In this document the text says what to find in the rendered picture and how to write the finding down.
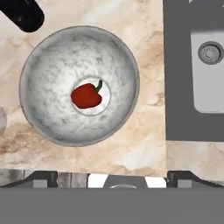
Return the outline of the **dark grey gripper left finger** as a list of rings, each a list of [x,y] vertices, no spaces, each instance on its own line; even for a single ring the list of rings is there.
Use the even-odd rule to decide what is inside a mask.
[[[58,173],[56,171],[35,171],[28,177],[3,187],[57,188],[57,178]]]

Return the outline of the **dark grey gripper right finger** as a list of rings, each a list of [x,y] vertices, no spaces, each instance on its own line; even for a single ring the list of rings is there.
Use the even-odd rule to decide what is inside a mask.
[[[203,188],[219,187],[218,184],[198,178],[190,171],[168,171],[166,178],[167,188]]]

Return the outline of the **white marbled bowl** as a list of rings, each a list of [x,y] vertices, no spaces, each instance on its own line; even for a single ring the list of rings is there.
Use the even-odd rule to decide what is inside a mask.
[[[80,85],[102,84],[103,102],[87,111],[71,101]],[[56,31],[31,52],[20,74],[19,103],[28,123],[65,146],[97,144],[130,118],[140,88],[131,50],[114,33],[90,25]]]

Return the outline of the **red bell pepper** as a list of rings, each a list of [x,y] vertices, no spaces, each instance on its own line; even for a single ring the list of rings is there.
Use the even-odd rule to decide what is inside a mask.
[[[99,91],[102,88],[102,80],[97,86],[86,83],[75,88],[71,93],[71,100],[78,109],[91,109],[102,103],[102,96]]]

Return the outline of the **grey sink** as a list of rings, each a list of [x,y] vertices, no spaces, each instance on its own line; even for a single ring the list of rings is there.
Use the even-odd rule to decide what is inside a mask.
[[[224,142],[224,0],[163,0],[166,138]]]

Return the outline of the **black faucet spout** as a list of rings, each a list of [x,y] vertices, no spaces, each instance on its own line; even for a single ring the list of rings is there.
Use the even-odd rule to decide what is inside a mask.
[[[35,32],[45,21],[35,0],[0,0],[0,11],[23,32]]]

